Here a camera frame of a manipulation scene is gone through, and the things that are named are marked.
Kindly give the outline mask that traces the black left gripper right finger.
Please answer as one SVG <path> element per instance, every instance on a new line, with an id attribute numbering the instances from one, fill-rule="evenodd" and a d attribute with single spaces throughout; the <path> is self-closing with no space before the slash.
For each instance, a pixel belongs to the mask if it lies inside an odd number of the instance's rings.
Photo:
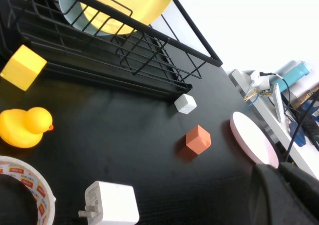
<path id="1" fill-rule="evenodd" d="M 279 224 L 319 223 L 319 181 L 291 163 L 279 165 L 282 190 L 279 193 Z"/>

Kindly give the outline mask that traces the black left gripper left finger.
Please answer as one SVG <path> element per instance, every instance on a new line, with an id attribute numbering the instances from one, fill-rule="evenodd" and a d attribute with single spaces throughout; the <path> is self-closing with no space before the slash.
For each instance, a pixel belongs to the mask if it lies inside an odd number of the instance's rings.
<path id="1" fill-rule="evenodd" d="M 312 214 L 278 170 L 257 164 L 251 174 L 249 216 L 252 225 L 311 225 Z"/>

